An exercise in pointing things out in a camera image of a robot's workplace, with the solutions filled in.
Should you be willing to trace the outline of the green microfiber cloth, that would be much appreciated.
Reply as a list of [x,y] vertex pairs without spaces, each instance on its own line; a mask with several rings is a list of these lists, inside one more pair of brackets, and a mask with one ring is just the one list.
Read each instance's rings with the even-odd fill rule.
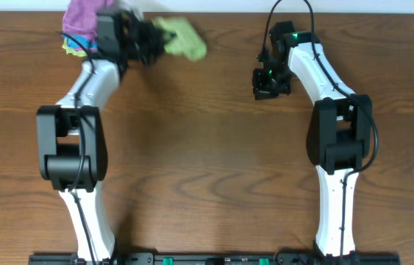
[[207,55],[207,45],[184,17],[157,17],[154,25],[165,31],[167,44],[164,50],[173,56],[184,56],[192,62],[202,60]]

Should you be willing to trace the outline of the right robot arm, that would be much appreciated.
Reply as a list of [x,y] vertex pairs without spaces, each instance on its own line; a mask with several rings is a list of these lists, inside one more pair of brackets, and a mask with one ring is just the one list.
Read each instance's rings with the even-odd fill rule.
[[352,235],[354,187],[369,153],[371,100],[357,95],[327,60],[311,32],[269,32],[272,48],[263,49],[263,67],[252,75],[256,100],[290,94],[296,77],[313,105],[306,148],[320,185],[320,217],[315,243],[326,258],[344,259],[355,250]]

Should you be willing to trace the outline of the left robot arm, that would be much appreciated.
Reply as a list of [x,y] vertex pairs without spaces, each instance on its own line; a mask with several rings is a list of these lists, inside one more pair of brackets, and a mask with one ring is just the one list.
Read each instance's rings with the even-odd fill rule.
[[68,93],[36,113],[38,161],[70,213],[78,249],[70,254],[34,254],[30,264],[113,264],[116,239],[102,196],[108,154],[101,111],[119,88],[129,61],[154,64],[176,33],[127,10],[96,14],[97,50],[84,47],[82,70]]

